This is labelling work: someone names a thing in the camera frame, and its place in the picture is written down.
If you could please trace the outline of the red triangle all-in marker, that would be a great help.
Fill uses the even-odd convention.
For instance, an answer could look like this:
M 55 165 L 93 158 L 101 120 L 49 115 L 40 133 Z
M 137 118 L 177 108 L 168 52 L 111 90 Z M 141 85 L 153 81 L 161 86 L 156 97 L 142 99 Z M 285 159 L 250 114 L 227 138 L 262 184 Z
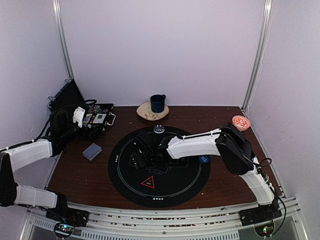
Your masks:
M 155 182 L 154 182 L 154 177 L 150 176 L 146 180 L 140 183 L 144 187 L 148 187 L 151 189 L 155 189 Z

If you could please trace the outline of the blue small blind button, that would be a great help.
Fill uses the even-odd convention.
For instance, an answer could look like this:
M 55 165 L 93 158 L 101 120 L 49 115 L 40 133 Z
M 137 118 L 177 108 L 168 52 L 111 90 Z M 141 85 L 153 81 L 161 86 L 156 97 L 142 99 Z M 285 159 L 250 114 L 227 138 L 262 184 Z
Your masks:
M 207 164 L 210 161 L 210 157 L 207 155 L 199 156 L 199 161 L 203 164 Z

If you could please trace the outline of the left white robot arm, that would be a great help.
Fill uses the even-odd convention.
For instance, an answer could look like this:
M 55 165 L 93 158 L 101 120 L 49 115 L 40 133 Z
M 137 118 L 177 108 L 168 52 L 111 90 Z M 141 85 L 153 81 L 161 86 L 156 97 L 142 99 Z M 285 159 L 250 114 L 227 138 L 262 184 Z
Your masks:
M 73 141 L 83 127 L 85 110 L 82 107 L 75 109 L 72 121 L 67 121 L 66 127 L 57 135 L 47 138 L 33 139 L 26 144 L 16 147 L 6 147 L 0 153 L 0 205 L 26 205 L 52 209 L 52 213 L 61 222 L 72 218 L 72 211 L 63 203 L 58 193 L 22 185 L 15 182 L 14 172 L 40 160 L 59 155 Z

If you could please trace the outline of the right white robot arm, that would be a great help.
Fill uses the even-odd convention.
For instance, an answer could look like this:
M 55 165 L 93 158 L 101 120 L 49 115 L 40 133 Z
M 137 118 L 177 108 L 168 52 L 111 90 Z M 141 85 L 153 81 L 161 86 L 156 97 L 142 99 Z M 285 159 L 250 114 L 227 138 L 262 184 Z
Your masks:
M 134 168 L 164 167 L 170 160 L 193 156 L 220 156 L 227 170 L 241 177 L 253 192 L 258 207 L 256 216 L 266 221 L 280 213 L 279 196 L 263 169 L 272 163 L 271 158 L 259 161 L 252 144 L 230 122 L 221 128 L 192 134 L 169 134 L 161 138 L 151 137 L 142 130 L 135 134 L 136 150 L 130 155 Z

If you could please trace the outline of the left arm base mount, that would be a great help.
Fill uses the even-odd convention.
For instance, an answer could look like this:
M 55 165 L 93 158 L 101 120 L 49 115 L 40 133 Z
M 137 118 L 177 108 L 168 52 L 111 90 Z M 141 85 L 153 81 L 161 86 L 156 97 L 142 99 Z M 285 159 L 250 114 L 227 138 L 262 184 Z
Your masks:
M 86 227 L 90 213 L 85 210 L 68 210 L 64 215 L 61 212 L 47 209 L 45 217 L 56 221 L 53 232 L 60 239 L 69 238 L 76 228 Z

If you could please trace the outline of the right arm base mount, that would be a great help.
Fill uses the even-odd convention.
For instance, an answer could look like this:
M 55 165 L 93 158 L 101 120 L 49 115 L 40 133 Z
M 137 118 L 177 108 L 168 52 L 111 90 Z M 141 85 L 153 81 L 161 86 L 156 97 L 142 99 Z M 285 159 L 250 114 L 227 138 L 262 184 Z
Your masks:
M 242 226 L 254 226 L 255 233 L 262 238 L 271 237 L 276 233 L 275 219 L 282 216 L 280 210 L 261 210 L 252 208 L 241 210 L 239 217 Z

